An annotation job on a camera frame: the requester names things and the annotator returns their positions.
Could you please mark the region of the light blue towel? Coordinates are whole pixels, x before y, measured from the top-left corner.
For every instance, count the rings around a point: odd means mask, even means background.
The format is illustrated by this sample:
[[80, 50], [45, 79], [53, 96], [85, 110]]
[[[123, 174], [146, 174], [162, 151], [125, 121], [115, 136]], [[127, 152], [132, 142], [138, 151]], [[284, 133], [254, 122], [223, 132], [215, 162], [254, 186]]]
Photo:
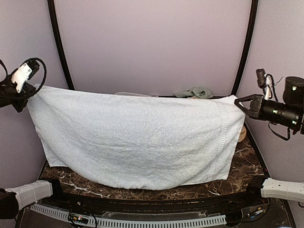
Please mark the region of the light blue towel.
[[44, 86], [28, 110], [50, 166], [114, 188], [165, 190], [228, 177], [245, 119], [235, 99]]

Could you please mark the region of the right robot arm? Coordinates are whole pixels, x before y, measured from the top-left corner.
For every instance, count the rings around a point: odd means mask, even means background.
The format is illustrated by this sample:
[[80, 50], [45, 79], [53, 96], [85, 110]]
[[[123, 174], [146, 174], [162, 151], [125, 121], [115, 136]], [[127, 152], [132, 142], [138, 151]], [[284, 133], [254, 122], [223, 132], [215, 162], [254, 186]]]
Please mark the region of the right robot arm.
[[[258, 86], [263, 94], [253, 94], [238, 98], [234, 104], [249, 118], [267, 121], [268, 127], [282, 125], [287, 128], [287, 136], [271, 132], [284, 141], [291, 135], [304, 133], [304, 80], [289, 76], [285, 79], [283, 102], [279, 102], [274, 78], [271, 74], [257, 77]], [[302, 182], [281, 181], [270, 177], [255, 176], [242, 196], [247, 206], [253, 206], [260, 198], [277, 198], [298, 202], [304, 206], [304, 184]]]

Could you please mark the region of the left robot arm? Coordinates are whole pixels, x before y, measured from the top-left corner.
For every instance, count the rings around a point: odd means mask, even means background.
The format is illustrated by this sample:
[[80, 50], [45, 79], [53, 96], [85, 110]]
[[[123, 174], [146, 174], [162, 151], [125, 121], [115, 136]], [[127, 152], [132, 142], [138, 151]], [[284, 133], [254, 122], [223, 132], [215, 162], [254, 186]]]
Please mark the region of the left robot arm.
[[57, 207], [63, 207], [67, 203], [67, 196], [60, 190], [53, 189], [52, 183], [47, 180], [14, 188], [1, 188], [0, 219], [14, 219], [24, 207], [47, 197]]

